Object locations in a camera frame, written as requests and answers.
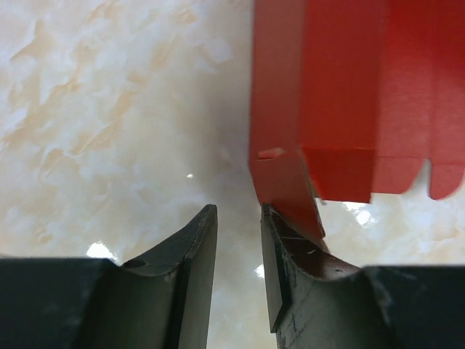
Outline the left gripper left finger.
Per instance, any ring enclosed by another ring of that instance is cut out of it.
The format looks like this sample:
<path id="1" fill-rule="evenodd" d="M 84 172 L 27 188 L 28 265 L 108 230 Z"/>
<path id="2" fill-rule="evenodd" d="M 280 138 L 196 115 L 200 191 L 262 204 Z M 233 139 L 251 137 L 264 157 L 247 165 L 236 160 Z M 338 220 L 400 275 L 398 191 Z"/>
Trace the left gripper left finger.
<path id="1" fill-rule="evenodd" d="M 3 348 L 204 348 L 217 250 L 206 205 L 143 254 L 1 260 Z"/>

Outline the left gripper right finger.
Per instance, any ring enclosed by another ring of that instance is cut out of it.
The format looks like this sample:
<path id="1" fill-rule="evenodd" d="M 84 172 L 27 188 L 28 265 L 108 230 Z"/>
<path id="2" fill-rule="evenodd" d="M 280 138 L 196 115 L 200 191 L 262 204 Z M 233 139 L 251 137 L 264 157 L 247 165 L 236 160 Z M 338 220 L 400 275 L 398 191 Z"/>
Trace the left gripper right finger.
<path id="1" fill-rule="evenodd" d="M 279 348 L 462 348 L 464 267 L 358 268 L 262 207 L 270 330 Z"/>

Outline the red paper box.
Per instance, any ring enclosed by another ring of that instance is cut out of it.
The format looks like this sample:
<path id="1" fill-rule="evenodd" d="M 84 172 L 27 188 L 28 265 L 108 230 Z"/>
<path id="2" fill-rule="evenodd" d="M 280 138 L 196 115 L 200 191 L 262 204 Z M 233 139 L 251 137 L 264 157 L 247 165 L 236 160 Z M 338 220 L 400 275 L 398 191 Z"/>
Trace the red paper box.
<path id="1" fill-rule="evenodd" d="M 302 235 L 317 199 L 429 197 L 464 179 L 462 1 L 257 1 L 249 166 L 259 201 Z"/>

